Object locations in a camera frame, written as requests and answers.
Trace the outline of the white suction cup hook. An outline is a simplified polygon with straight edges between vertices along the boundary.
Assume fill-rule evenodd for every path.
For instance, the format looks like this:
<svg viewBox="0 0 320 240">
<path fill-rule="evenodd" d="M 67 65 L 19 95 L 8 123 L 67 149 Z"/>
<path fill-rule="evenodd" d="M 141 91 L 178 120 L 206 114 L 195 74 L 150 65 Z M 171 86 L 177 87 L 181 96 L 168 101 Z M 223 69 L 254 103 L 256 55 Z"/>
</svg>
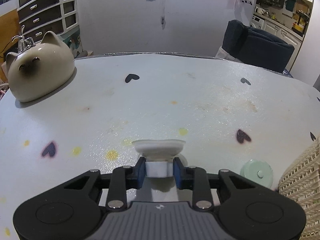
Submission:
<svg viewBox="0 0 320 240">
<path fill-rule="evenodd" d="M 173 177 L 173 160 L 183 150 L 183 140 L 136 140 L 132 142 L 136 152 L 145 158 L 148 178 Z"/>
</svg>

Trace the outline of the mint green tape measure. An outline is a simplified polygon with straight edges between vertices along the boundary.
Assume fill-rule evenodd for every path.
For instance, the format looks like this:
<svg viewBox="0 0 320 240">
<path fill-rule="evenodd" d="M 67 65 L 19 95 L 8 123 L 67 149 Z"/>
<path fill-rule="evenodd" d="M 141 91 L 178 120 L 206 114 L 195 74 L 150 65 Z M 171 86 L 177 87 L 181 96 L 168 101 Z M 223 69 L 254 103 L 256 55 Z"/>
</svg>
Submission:
<svg viewBox="0 0 320 240">
<path fill-rule="evenodd" d="M 273 170 L 265 161 L 251 159 L 243 165 L 240 175 L 269 189 L 273 184 Z"/>
</svg>

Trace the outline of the cream woven plastic basket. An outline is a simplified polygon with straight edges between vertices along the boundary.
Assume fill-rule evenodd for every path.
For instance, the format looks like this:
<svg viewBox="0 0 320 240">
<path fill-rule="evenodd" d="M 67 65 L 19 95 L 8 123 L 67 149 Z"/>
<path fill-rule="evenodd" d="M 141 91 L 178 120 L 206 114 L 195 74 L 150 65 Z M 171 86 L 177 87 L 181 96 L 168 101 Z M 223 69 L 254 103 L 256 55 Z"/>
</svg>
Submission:
<svg viewBox="0 0 320 240">
<path fill-rule="evenodd" d="M 300 239 L 319 239 L 319 137 L 285 170 L 278 184 L 281 195 L 297 202 L 306 214 Z"/>
</svg>

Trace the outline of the cream cat-shaped ceramic figure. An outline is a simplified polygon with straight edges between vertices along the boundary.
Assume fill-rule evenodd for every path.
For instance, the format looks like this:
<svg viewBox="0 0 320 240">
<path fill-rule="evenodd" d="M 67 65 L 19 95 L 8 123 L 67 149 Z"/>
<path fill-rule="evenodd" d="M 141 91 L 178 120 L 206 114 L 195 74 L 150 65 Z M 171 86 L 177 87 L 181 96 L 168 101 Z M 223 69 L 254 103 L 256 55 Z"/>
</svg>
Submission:
<svg viewBox="0 0 320 240">
<path fill-rule="evenodd" d="M 22 103 L 41 98 L 65 84 L 75 70 L 74 56 L 52 31 L 41 42 L 6 57 L 9 87 Z"/>
</svg>

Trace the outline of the dark navy chair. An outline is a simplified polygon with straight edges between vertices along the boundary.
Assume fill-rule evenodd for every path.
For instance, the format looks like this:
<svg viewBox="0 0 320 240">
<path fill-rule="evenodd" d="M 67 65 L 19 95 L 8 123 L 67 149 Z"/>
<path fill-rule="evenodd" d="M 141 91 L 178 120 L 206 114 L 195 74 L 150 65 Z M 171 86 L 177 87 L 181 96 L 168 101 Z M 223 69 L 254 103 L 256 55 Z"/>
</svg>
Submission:
<svg viewBox="0 0 320 240">
<path fill-rule="evenodd" d="M 294 50 L 293 45 L 271 33 L 231 20 L 219 52 L 224 57 L 282 73 Z"/>
</svg>

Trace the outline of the white washing machine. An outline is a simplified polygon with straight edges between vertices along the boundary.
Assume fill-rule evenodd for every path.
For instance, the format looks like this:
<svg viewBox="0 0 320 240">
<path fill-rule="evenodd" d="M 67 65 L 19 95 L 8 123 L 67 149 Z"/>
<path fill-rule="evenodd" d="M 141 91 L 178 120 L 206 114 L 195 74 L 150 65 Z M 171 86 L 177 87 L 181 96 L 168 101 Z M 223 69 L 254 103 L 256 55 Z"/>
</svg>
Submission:
<svg viewBox="0 0 320 240">
<path fill-rule="evenodd" d="M 253 15 L 252 20 L 251 20 L 251 27 L 263 30 L 264 29 L 264 19 Z"/>
</svg>

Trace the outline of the white drawer cabinet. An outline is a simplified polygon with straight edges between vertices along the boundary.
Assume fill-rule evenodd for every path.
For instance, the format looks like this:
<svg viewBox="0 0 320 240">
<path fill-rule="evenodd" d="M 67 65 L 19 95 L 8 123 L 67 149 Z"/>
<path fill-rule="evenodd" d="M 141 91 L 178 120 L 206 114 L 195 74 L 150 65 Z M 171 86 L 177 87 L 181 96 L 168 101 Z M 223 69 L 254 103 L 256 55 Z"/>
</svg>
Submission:
<svg viewBox="0 0 320 240">
<path fill-rule="evenodd" d="M 22 34 L 35 42 L 48 31 L 56 33 L 68 46 L 78 46 L 80 27 L 76 0 L 18 0 Z"/>
</svg>

